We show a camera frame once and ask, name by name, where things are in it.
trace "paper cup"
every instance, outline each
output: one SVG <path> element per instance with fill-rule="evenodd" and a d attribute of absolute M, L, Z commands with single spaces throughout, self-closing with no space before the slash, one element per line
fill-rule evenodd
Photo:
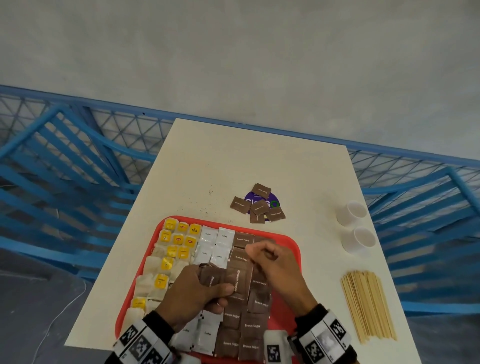
<path fill-rule="evenodd" d="M 368 210 L 365 205 L 358 201 L 349 201 L 336 212 L 337 221 L 343 226 L 348 226 L 360 218 L 367 216 Z"/>
<path fill-rule="evenodd" d="M 343 248 L 350 254 L 358 254 L 372 248 L 376 243 L 375 234 L 364 227 L 353 229 L 342 239 Z"/>

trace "purple sticker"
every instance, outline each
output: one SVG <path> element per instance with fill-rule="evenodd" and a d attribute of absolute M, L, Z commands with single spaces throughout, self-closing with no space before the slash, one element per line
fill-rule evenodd
<path fill-rule="evenodd" d="M 257 194 L 254 194 L 253 192 L 250 191 L 244 197 L 244 200 L 250 201 L 252 204 L 254 204 L 255 202 L 258 202 L 260 200 L 265 200 L 265 199 L 263 197 L 261 197 Z M 280 201 L 271 192 L 270 192 L 270 195 L 268 195 L 268 199 L 266 199 L 266 202 L 267 202 L 267 205 L 270 206 L 270 208 L 280 206 Z"/>

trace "white table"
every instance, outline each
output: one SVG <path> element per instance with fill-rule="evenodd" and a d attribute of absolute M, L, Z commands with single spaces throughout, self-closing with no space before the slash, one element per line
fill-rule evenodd
<path fill-rule="evenodd" d="M 272 188 L 286 220 L 252 225 L 229 208 L 234 196 L 244 197 L 256 182 Z M 166 216 L 181 215 L 291 237 L 310 290 L 352 334 L 361 363 L 420 364 L 380 246 L 363 258 L 341 246 L 347 230 L 337 223 L 335 208 L 349 200 L 364 201 L 344 146 L 175 120 L 65 344 L 111 349 L 117 315 L 155 227 Z M 361 224 L 374 231 L 370 217 Z M 398 341 L 358 342 L 340 284 L 354 269 L 382 280 Z"/>

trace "white wall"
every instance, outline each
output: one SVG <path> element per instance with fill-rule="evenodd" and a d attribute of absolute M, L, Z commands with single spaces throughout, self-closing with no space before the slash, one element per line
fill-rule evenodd
<path fill-rule="evenodd" d="M 480 159 L 476 0 L 1 0 L 0 84 Z"/>

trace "tray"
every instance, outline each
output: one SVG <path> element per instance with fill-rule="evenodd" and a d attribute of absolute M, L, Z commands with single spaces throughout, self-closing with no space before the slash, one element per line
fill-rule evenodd
<path fill-rule="evenodd" d="M 233 226 L 233 225 L 227 225 L 227 224 L 220 224 L 218 222 L 213 222 L 213 221 L 206 221 L 206 220 L 200 220 L 196 218 L 188 218 L 185 216 L 168 216 L 167 218 L 176 218 L 178 221 L 185 221 L 189 225 L 193 223 L 197 223 L 200 225 L 206 225 L 210 228 L 218 229 L 220 227 L 226 228 L 226 229 L 232 229 L 235 231 L 240 231 L 240 232 L 246 232 L 249 234 L 254 234 L 254 235 L 260 235 L 266 238 L 271 238 L 276 241 L 278 245 L 286 246 L 289 248 L 292 252 L 293 255 L 295 256 L 295 260 L 297 261 L 300 269 L 301 269 L 301 261 L 300 261 L 300 249 L 293 241 L 293 239 L 289 238 L 288 236 L 285 235 L 280 235 L 280 234 L 274 234 L 271 232 L 266 232 L 266 231 L 259 231 L 259 230 L 253 230 L 253 229 L 248 229 L 248 228 L 241 228 L 238 226 Z M 152 251 L 153 247 L 155 246 L 155 243 L 158 241 L 158 237 L 160 235 L 160 231 L 162 230 L 163 223 L 165 222 L 165 219 L 159 222 L 157 225 L 155 232 L 152 236 L 152 239 L 150 240 L 150 243 L 148 245 L 148 248 L 145 252 L 145 255 L 142 259 L 142 262 L 140 263 L 140 266 L 138 267 L 137 273 L 135 274 L 135 277 L 133 277 L 132 285 L 130 286 L 130 290 L 128 291 L 127 297 L 125 298 L 125 301 L 123 302 L 123 306 L 120 309 L 119 315 L 117 317 L 117 321 L 115 323 L 115 337 L 118 338 L 120 336 L 120 330 L 121 330 L 121 325 L 123 323 L 123 318 L 125 317 L 125 313 L 127 312 L 127 308 L 130 307 L 130 302 L 133 299 L 133 290 L 135 288 L 135 279 L 141 275 L 145 260 L 147 256 L 150 255 L 150 252 Z M 290 308 L 285 304 L 285 302 L 281 299 L 281 297 L 275 292 L 272 292 L 272 307 L 270 310 L 270 319 L 268 320 L 268 329 L 269 330 L 286 330 L 288 334 L 290 335 L 294 329 L 297 327 L 295 324 L 294 320 L 294 314 L 290 310 Z M 203 355 L 199 354 L 197 352 L 190 352 L 190 355 L 196 356 L 197 358 L 200 358 L 202 360 L 202 363 L 208 363 L 208 364 L 235 364 L 238 363 L 239 361 L 236 359 L 232 358 L 215 358 L 213 356 L 209 355 Z"/>

